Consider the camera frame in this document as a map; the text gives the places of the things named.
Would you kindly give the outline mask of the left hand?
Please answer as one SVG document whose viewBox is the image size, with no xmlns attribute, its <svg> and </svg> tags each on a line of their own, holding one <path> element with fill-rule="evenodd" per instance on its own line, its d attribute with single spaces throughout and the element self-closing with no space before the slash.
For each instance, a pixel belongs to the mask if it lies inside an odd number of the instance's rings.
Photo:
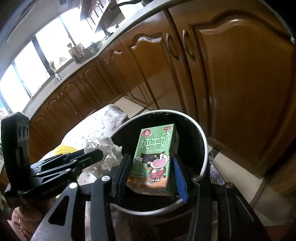
<svg viewBox="0 0 296 241">
<path fill-rule="evenodd" d="M 56 197 L 54 197 L 39 204 L 17 207 L 13 211 L 11 220 L 8 223 L 20 240 L 30 240 L 32 238 L 40 222 L 56 200 Z"/>
</svg>

